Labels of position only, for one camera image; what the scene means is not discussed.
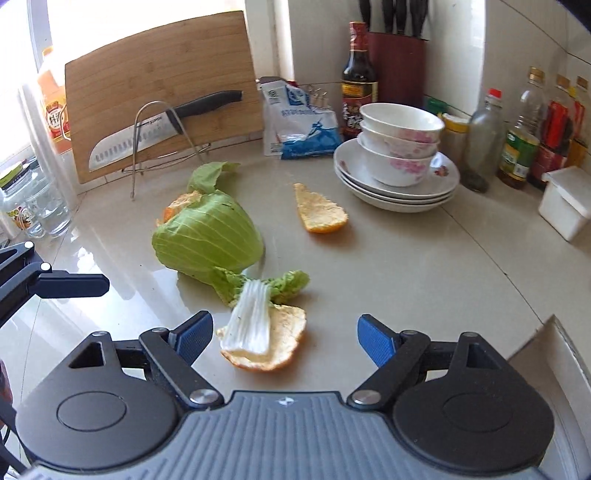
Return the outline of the white-stemmed cabbage leaf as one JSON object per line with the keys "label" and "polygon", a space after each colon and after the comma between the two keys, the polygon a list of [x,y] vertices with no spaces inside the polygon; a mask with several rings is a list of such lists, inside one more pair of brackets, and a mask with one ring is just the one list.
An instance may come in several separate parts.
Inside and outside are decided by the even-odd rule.
{"label": "white-stemmed cabbage leaf", "polygon": [[221,349],[259,356],[270,351],[271,307],[296,296],[308,285],[310,276],[294,270],[260,280],[214,267],[211,281],[221,300],[232,308],[221,337]]}

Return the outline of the orange label oil jug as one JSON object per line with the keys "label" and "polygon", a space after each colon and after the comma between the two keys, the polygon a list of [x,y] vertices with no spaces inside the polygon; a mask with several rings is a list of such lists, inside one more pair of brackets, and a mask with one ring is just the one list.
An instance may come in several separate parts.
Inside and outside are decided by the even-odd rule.
{"label": "orange label oil jug", "polygon": [[63,154],[71,149],[65,70],[52,46],[46,47],[42,52],[37,83],[42,94],[43,112],[50,138],[56,151]]}

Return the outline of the near orange peel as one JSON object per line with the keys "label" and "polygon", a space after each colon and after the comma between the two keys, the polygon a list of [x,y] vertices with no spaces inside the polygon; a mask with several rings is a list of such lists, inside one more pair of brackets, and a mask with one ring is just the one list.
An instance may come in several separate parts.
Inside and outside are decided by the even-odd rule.
{"label": "near orange peel", "polygon": [[229,351],[221,348],[221,355],[233,366],[257,373],[271,372],[290,364],[304,338],[307,327],[305,311],[296,306],[270,304],[267,317],[270,342],[266,353],[256,355],[245,350]]}

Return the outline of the bamboo cutting board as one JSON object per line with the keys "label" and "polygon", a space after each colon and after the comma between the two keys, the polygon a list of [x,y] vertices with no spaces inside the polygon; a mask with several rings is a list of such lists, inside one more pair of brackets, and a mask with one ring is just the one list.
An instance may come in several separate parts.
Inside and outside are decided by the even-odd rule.
{"label": "bamboo cutting board", "polygon": [[170,23],[68,62],[65,92],[79,183],[130,166],[124,158],[91,170],[89,160],[95,145],[130,126],[139,108],[154,115],[223,90],[242,91],[242,101],[184,120],[185,136],[139,153],[141,161],[263,130],[245,16],[232,11]]}

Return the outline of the middle white plate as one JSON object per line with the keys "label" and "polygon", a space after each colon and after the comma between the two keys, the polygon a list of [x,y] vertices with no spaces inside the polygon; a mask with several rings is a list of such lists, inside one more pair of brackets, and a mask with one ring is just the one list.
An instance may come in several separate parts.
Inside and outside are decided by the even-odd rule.
{"label": "middle white plate", "polygon": [[431,167],[424,181],[412,187],[383,185],[360,163],[353,163],[353,172],[346,172],[346,165],[334,162],[335,174],[356,197],[377,208],[399,212],[420,213],[435,209],[449,202],[460,184],[460,175],[450,160]]}

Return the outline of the bottom floral white bowl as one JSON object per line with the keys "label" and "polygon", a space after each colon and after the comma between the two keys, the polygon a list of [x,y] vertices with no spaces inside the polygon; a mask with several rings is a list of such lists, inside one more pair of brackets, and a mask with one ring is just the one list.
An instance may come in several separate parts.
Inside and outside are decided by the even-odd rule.
{"label": "bottom floral white bowl", "polygon": [[379,182],[394,187],[410,187],[419,184],[427,176],[431,162],[436,153],[418,158],[397,157],[382,153],[376,147],[371,147],[365,133],[356,137],[363,148],[365,163],[373,178]]}

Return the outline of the oil bottle green label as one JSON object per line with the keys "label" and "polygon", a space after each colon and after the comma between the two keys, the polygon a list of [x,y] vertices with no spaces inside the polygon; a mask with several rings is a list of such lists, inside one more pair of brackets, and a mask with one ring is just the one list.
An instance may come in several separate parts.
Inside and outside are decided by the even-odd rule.
{"label": "oil bottle green label", "polygon": [[545,73],[531,66],[520,96],[518,117],[507,130],[497,177],[514,189],[522,189],[540,146],[540,128],[546,110]]}

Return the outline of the middle floral white bowl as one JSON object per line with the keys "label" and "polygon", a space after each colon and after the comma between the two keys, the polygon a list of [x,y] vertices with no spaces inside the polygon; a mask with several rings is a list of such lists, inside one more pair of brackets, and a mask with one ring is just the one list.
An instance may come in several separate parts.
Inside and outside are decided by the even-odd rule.
{"label": "middle floral white bowl", "polygon": [[367,121],[361,122],[359,143],[370,152],[406,159],[422,159],[434,156],[439,143],[421,143],[379,133],[370,128]]}

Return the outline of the grey glass bottle red cap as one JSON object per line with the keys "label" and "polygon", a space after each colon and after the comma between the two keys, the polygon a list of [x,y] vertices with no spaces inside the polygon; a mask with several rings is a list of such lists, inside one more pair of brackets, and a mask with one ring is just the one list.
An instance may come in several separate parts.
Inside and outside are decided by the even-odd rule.
{"label": "grey glass bottle red cap", "polygon": [[474,192],[486,193],[498,169],[506,135],[502,117],[502,91],[491,88],[484,105],[469,122],[462,161],[461,183]]}

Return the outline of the amber bottle far right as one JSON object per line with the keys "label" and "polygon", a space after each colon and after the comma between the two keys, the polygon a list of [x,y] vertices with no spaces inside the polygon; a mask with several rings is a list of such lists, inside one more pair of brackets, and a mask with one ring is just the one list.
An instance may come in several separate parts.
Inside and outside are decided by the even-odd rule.
{"label": "amber bottle far right", "polygon": [[574,100],[574,133],[568,150],[566,167],[581,167],[590,146],[590,95],[589,81],[578,76],[569,94]]}

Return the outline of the blue white salt bag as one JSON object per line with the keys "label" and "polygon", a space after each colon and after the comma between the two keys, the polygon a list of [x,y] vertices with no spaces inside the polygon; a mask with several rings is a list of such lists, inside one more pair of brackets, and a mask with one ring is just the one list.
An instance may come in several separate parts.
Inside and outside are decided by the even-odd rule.
{"label": "blue white salt bag", "polygon": [[283,79],[259,85],[263,98],[263,154],[300,160],[335,152],[342,143],[331,108],[311,103],[311,96]]}

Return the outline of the top floral white bowl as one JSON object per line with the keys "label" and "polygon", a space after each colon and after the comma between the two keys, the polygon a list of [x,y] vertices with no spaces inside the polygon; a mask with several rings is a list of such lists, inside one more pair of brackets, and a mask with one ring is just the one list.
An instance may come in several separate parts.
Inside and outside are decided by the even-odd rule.
{"label": "top floral white bowl", "polygon": [[370,130],[418,143],[437,143],[445,128],[436,115],[408,105],[370,103],[360,113]]}

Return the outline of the dark soy sauce bottle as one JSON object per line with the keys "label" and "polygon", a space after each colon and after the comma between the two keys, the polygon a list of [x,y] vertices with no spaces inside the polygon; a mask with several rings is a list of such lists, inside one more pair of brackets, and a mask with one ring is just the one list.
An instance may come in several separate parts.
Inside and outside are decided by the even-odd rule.
{"label": "dark soy sauce bottle", "polygon": [[342,134],[355,138],[361,131],[361,107],[378,100],[378,78],[370,63],[367,26],[349,23],[349,60],[342,71]]}

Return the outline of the dark red knife block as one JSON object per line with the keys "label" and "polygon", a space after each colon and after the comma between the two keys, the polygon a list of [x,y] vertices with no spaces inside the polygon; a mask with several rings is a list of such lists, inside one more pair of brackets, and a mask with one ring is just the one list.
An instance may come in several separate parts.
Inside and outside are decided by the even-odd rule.
{"label": "dark red knife block", "polygon": [[378,78],[379,103],[423,106],[427,44],[410,36],[370,32],[370,63]]}

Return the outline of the black-handled santoku knife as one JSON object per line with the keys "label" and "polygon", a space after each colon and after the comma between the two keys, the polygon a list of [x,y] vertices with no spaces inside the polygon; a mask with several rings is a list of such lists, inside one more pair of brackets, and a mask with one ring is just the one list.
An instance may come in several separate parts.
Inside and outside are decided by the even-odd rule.
{"label": "black-handled santoku knife", "polygon": [[[215,106],[216,109],[221,108],[230,103],[242,101],[241,90],[218,91],[211,93],[209,95],[211,95],[211,105]],[[150,121],[153,122],[152,126],[150,126],[148,123],[143,125],[143,128],[141,129],[141,135],[143,136],[143,140],[146,139],[147,133],[149,133],[150,135],[158,133],[158,120],[158,114],[152,117],[148,117],[147,119],[141,120],[147,121],[148,123]],[[95,171],[100,168],[103,168],[107,165],[122,160],[132,154],[132,126],[133,125],[130,125],[122,130],[119,130],[118,132],[104,137],[93,147],[88,161],[88,168],[90,171]],[[173,130],[170,130],[168,133],[162,130],[161,134],[163,141],[173,136],[181,135],[181,133],[175,134]],[[163,141],[155,139],[155,145]],[[143,143],[140,143],[138,146],[138,152],[145,150],[147,148],[149,147],[146,147]]]}

